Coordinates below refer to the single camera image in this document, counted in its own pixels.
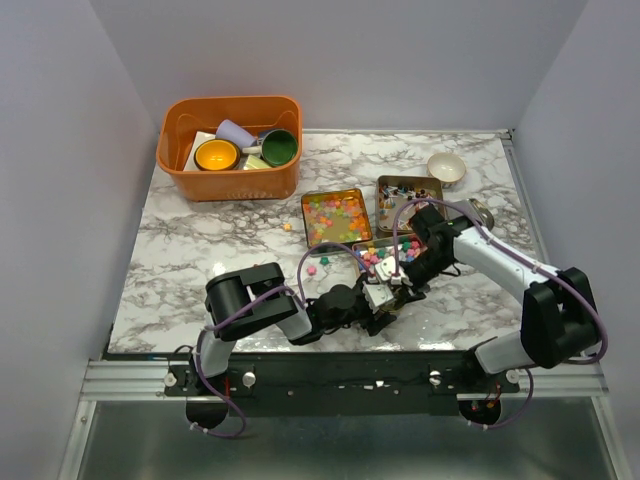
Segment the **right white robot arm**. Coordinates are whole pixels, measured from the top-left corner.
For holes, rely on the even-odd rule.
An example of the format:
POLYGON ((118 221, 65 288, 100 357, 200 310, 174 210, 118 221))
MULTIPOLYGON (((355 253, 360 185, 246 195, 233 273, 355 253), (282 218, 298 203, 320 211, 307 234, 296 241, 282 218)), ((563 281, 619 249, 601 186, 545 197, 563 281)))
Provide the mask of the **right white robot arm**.
POLYGON ((520 329, 471 349, 460 379, 480 392, 506 370, 537 366, 551 369, 607 343, 587 275, 539 264, 466 216, 445 219, 432 207, 409 220, 427 250, 405 264, 412 286, 421 289, 456 263, 476 269, 506 290, 522 308, 520 329))

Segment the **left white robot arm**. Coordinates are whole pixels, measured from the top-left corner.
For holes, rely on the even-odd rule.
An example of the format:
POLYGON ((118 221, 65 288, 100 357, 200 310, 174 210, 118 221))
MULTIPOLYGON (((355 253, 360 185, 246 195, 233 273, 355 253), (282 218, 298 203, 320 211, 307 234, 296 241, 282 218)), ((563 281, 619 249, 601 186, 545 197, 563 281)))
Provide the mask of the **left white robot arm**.
POLYGON ((240 339, 277 326, 289 343, 307 345, 342 328, 357 326, 375 336, 407 304, 426 298, 405 275, 400 283, 361 274, 349 287, 338 284, 317 298, 302 299, 284 282, 279 264, 268 263, 218 275, 205 286, 210 314, 191 354, 187 382, 201 395, 214 393, 240 339))

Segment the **metal scoop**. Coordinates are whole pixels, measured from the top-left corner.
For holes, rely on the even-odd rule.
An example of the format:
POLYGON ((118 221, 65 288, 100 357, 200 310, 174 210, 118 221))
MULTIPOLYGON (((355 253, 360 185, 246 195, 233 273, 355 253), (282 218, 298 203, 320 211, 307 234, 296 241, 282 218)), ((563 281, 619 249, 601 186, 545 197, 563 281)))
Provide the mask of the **metal scoop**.
POLYGON ((486 205, 475 198, 468 198, 454 202, 454 205, 472 215, 479 223, 492 231, 495 226, 495 218, 486 205))

